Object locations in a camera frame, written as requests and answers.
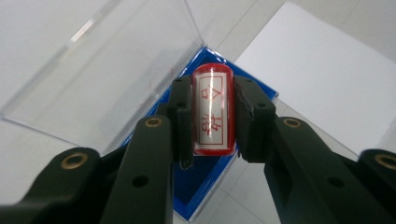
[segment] chinese character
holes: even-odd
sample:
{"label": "chinese character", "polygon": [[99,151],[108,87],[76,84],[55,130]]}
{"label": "chinese character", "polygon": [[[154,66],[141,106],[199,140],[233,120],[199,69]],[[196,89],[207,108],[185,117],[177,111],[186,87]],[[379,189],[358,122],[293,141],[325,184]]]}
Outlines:
{"label": "chinese character", "polygon": [[216,118],[214,114],[212,114],[211,117],[209,117],[208,114],[205,114],[205,117],[203,117],[202,120],[205,121],[202,123],[202,131],[206,132],[207,136],[211,134],[212,130],[218,131],[221,128],[221,117]]}
{"label": "chinese character", "polygon": [[[214,100],[216,98],[216,96],[221,95],[221,91],[217,91],[215,90],[215,88],[211,88],[210,85],[207,85],[210,89],[210,94],[213,94],[213,92],[215,92],[216,94],[214,96],[212,96],[212,100]],[[207,93],[207,88],[201,91],[202,94],[202,98],[207,99],[209,94]]]}

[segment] white paper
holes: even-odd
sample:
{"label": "white paper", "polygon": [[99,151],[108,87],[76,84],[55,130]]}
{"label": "white paper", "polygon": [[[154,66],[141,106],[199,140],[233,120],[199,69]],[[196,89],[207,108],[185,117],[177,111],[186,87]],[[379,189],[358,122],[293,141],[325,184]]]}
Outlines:
{"label": "white paper", "polygon": [[275,14],[236,64],[357,154],[378,147],[396,118],[396,64],[294,4]]}

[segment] transparent plastic sheet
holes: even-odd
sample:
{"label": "transparent plastic sheet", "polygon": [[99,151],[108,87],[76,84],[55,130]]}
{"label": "transparent plastic sheet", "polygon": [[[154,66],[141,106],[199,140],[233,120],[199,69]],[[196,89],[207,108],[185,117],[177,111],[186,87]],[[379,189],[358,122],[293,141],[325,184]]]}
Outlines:
{"label": "transparent plastic sheet", "polygon": [[112,1],[3,110],[78,146],[120,146],[203,45],[183,1]]}

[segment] red cylinder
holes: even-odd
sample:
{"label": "red cylinder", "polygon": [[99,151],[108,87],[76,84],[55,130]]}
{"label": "red cylinder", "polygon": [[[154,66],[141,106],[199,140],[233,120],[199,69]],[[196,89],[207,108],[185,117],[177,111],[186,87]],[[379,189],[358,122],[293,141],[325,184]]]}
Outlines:
{"label": "red cylinder", "polygon": [[192,73],[194,153],[204,156],[235,152],[233,70],[207,63]]}

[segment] white label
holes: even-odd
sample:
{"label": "white label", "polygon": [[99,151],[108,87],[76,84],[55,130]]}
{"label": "white label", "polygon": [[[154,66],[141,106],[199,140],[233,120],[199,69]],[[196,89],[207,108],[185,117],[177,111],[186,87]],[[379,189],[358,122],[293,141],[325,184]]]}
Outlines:
{"label": "white label", "polygon": [[227,149],[227,76],[195,76],[195,124],[198,148]]}

